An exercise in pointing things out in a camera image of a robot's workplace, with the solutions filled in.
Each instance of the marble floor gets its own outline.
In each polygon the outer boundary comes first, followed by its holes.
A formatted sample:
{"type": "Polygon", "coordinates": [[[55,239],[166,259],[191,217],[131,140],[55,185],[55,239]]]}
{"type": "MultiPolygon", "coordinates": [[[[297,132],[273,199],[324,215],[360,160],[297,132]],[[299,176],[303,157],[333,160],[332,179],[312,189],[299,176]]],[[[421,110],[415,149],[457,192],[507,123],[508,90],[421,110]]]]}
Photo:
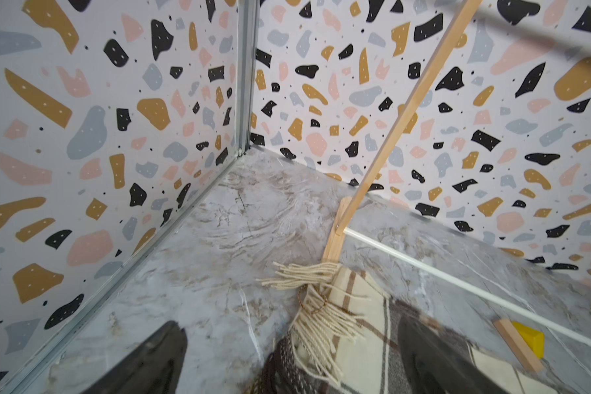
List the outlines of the marble floor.
{"type": "MultiPolygon", "coordinates": [[[[271,276],[273,261],[318,263],[339,200],[352,193],[351,186],[252,148],[27,392],[79,393],[169,319],[188,335],[177,392],[242,392],[297,310],[293,291],[262,288],[256,278],[271,276]]],[[[561,274],[377,198],[364,201],[350,227],[591,338],[591,289],[561,274]]],[[[533,377],[591,394],[591,348],[359,241],[346,238],[341,262],[369,271],[395,297],[517,368],[491,321],[510,317],[544,331],[546,368],[533,377]]]]}

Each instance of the tassel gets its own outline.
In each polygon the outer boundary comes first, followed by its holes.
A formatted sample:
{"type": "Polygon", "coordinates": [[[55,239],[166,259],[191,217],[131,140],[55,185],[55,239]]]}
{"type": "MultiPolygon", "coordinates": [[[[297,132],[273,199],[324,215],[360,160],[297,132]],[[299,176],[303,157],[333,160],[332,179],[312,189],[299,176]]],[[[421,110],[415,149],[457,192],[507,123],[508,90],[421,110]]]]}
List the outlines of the tassel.
{"type": "Polygon", "coordinates": [[[337,349],[333,344],[333,336],[350,341],[363,338],[359,322],[363,321],[363,317],[353,315],[329,303],[328,295],[331,291],[339,291],[357,299],[369,298],[349,295],[332,285],[337,272],[342,267],[340,264],[327,262],[316,265],[285,266],[274,262],[274,265],[278,267],[276,272],[278,277],[257,279],[263,286],[271,286],[278,290],[297,288],[307,290],[304,301],[300,300],[300,310],[289,328],[290,333],[294,334],[292,338],[297,339],[298,346],[309,355],[309,360],[301,360],[295,348],[292,348],[298,366],[316,379],[332,382],[337,387],[341,387],[343,373],[335,362],[337,349]]]}
{"type": "Polygon", "coordinates": [[[302,307],[290,328],[309,355],[308,362],[304,362],[294,352],[298,365],[317,379],[331,381],[341,387],[343,373],[334,359],[337,349],[333,345],[333,336],[351,341],[362,338],[357,321],[361,318],[327,302],[314,286],[307,285],[302,307]],[[316,372],[310,371],[306,364],[312,365],[316,372]]]}
{"type": "Polygon", "coordinates": [[[331,283],[341,265],[321,263],[316,265],[289,264],[285,266],[274,262],[280,270],[276,275],[280,278],[257,279],[263,286],[271,286],[276,290],[297,289],[307,284],[331,283]]]}

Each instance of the wooden strip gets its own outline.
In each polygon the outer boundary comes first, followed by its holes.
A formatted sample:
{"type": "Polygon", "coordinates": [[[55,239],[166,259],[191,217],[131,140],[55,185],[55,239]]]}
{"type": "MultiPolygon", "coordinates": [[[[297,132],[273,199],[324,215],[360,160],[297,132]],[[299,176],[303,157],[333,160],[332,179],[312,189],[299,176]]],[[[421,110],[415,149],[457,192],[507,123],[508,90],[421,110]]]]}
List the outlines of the wooden strip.
{"type": "Polygon", "coordinates": [[[337,234],[333,229],[337,227],[339,218],[346,211],[349,203],[350,197],[344,197],[339,202],[335,221],[333,221],[333,227],[331,228],[331,233],[328,236],[328,242],[326,242],[326,248],[324,248],[324,254],[322,255],[322,262],[339,263],[339,255],[341,254],[341,248],[343,247],[343,241],[346,235],[344,233],[337,234]]]}
{"type": "Polygon", "coordinates": [[[387,134],[383,145],[379,149],[370,168],[368,168],[365,177],[361,181],[361,185],[359,185],[352,201],[350,201],[350,205],[339,220],[339,224],[336,226],[335,230],[337,234],[343,234],[344,229],[350,223],[350,220],[363,200],[363,197],[365,197],[372,182],[374,182],[376,175],[385,164],[389,154],[394,150],[394,146],[396,146],[398,139],[401,138],[403,130],[405,130],[405,127],[410,123],[411,117],[427,95],[427,91],[429,91],[429,88],[433,85],[435,78],[438,76],[438,73],[440,73],[442,66],[444,66],[444,62],[449,58],[459,37],[464,33],[466,25],[471,21],[480,4],[481,0],[465,0],[457,10],[456,15],[453,17],[449,27],[447,27],[447,31],[444,33],[444,36],[442,36],[431,59],[429,59],[425,71],[422,73],[418,83],[416,83],[414,89],[411,91],[402,111],[398,114],[398,118],[396,118],[392,130],[387,134]]]}
{"type": "Polygon", "coordinates": [[[523,368],[532,372],[539,372],[543,369],[541,361],[539,361],[532,349],[529,348],[526,341],[523,340],[510,320],[501,319],[493,322],[493,324],[523,368]]]}

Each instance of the yellow block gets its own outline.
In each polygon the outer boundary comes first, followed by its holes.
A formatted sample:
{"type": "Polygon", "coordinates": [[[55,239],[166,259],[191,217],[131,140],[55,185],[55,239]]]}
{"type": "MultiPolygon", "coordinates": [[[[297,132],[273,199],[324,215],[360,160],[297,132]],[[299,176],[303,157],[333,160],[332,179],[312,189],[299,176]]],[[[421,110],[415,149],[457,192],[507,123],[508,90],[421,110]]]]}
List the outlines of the yellow block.
{"type": "Polygon", "coordinates": [[[516,321],[513,321],[512,325],[517,329],[534,354],[536,354],[536,357],[542,359],[544,354],[545,335],[540,331],[536,331],[533,328],[529,328],[516,321]]]}

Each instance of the white rod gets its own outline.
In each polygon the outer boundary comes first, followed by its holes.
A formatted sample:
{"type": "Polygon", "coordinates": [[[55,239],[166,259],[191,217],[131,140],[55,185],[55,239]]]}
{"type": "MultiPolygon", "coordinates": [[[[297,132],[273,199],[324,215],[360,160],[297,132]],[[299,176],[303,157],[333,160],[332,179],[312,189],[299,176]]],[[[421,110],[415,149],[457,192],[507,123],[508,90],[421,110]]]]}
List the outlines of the white rod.
{"type": "Polygon", "coordinates": [[[559,324],[556,324],[552,320],[545,319],[544,317],[539,316],[536,313],[530,312],[527,309],[523,309],[520,306],[515,305],[509,301],[505,301],[504,299],[499,298],[496,295],[493,295],[493,294],[491,294],[487,291],[484,291],[480,288],[477,288],[476,286],[473,286],[472,284],[469,284],[469,283],[465,282],[464,280],[457,279],[456,277],[449,275],[446,272],[442,272],[439,269],[433,268],[432,266],[427,265],[423,262],[420,262],[420,261],[416,260],[415,258],[407,256],[406,254],[399,252],[396,249],[390,248],[387,245],[383,245],[382,243],[375,241],[375,240],[373,240],[373,239],[371,239],[359,232],[356,232],[355,230],[352,230],[350,228],[346,228],[343,232],[346,235],[351,236],[352,238],[356,238],[357,240],[367,243],[371,247],[377,248],[377,249],[381,250],[382,252],[387,253],[388,255],[399,258],[400,260],[402,260],[406,263],[409,263],[409,264],[413,265],[414,267],[417,267],[421,270],[424,270],[424,271],[432,274],[433,276],[436,276],[440,279],[446,280],[447,282],[454,284],[455,286],[457,286],[459,288],[467,290],[467,291],[473,293],[474,295],[480,296],[483,299],[490,301],[492,303],[501,305],[504,308],[509,309],[510,311],[518,313],[519,315],[524,316],[530,320],[533,320],[536,323],[542,324],[543,326],[545,326],[551,330],[555,330],[563,335],[570,337],[571,339],[574,339],[580,343],[584,343],[585,345],[588,345],[591,347],[591,339],[585,337],[584,335],[578,334],[575,331],[571,331],[568,328],[565,328],[559,324]]]}

